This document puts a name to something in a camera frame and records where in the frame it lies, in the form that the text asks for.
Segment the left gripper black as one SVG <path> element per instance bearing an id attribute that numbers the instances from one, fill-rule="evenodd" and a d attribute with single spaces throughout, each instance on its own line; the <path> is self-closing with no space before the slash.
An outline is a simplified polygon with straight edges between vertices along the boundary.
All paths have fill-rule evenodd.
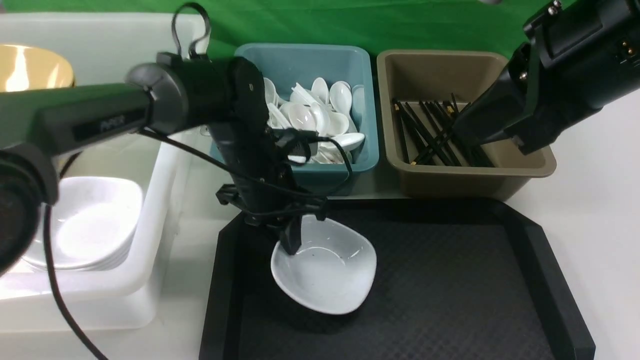
<path id="1" fill-rule="evenodd" d="M 298 186 L 266 125 L 251 128 L 227 120 L 210 123 L 208 129 L 232 180 L 218 189 L 217 200 L 240 210 L 249 225 L 282 228 L 279 244 L 294 256 L 302 245 L 302 215 L 324 215 L 326 196 Z"/>

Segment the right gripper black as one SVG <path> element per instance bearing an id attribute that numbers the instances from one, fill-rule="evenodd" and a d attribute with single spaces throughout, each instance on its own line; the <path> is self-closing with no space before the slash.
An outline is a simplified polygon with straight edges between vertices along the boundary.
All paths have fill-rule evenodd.
<path id="1" fill-rule="evenodd" d="M 532 114 L 540 90 L 540 58 L 528 42 L 512 54 L 493 84 L 457 116 L 453 132 L 466 145 L 509 139 Z"/>

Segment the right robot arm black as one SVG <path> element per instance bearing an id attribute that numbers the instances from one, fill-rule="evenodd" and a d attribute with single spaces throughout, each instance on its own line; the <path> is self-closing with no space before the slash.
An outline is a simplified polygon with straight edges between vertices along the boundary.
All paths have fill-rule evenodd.
<path id="1" fill-rule="evenodd" d="M 468 146 L 510 140 L 534 153 L 640 86 L 637 0 L 554 0 L 523 32 L 527 41 L 454 122 Z"/>

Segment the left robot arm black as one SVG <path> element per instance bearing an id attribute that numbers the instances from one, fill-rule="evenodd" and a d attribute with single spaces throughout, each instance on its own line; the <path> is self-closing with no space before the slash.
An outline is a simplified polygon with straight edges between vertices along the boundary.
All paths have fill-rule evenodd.
<path id="1" fill-rule="evenodd" d="M 310 132 L 271 130 L 261 71 L 244 57 L 183 59 L 160 52 L 123 83 L 1 95 L 1 272 L 29 248 L 41 205 L 58 202 L 57 157 L 128 133 L 169 141 L 206 126 L 233 185 L 217 192 L 250 224 L 288 231 L 303 214 L 323 216 L 327 197 L 299 187 L 288 153 L 310 152 Z"/>

